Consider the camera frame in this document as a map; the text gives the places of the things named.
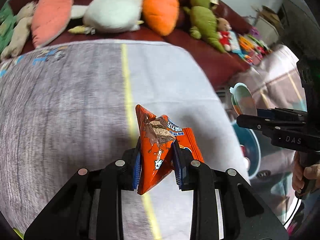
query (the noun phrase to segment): bowl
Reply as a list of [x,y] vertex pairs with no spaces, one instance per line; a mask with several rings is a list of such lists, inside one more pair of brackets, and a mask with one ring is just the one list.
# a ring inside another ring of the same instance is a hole
[[246,148],[245,157],[250,160],[249,179],[253,179],[260,169],[261,150],[259,141],[251,129],[239,127],[236,121],[232,122],[232,127],[238,137],[239,143]]

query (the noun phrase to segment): screw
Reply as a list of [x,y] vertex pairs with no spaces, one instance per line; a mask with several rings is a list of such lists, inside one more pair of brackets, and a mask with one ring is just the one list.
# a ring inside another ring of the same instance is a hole
[[124,160],[117,160],[117,161],[116,161],[116,165],[117,165],[118,167],[122,167],[124,164],[125,164]]
[[86,175],[88,173],[88,170],[86,168],[79,169],[78,174],[79,175]]
[[235,170],[233,170],[233,169],[230,169],[230,170],[228,170],[228,174],[229,174],[230,176],[236,176],[236,175],[237,175],[237,172],[236,172]]
[[201,164],[200,161],[197,161],[197,160],[191,161],[191,165],[192,165],[192,166],[199,167],[200,164]]

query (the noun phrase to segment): green plush dinosaur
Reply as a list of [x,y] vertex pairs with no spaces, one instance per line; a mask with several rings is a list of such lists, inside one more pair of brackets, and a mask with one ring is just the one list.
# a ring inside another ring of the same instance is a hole
[[222,53],[226,53],[223,45],[219,41],[217,33],[217,18],[211,11],[211,0],[190,0],[191,9],[184,7],[190,15],[191,28],[190,35],[194,39],[203,39]]

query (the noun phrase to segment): snack bag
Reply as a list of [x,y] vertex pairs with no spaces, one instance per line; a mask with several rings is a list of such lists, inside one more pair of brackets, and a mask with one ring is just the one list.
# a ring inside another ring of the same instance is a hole
[[138,194],[142,195],[157,185],[173,169],[171,144],[177,138],[180,148],[191,151],[193,158],[204,162],[191,128],[181,129],[166,115],[156,115],[136,106],[140,130],[142,169]]
[[177,135],[177,140],[180,148],[190,150],[195,160],[204,163],[202,154],[198,148],[196,138],[191,128],[182,128],[182,133]]

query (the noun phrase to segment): plush carrot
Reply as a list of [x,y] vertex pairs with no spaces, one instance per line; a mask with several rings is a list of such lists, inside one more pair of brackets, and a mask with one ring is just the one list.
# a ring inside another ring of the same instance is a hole
[[169,35],[179,16],[178,0],[143,0],[142,13],[145,22],[161,36]]

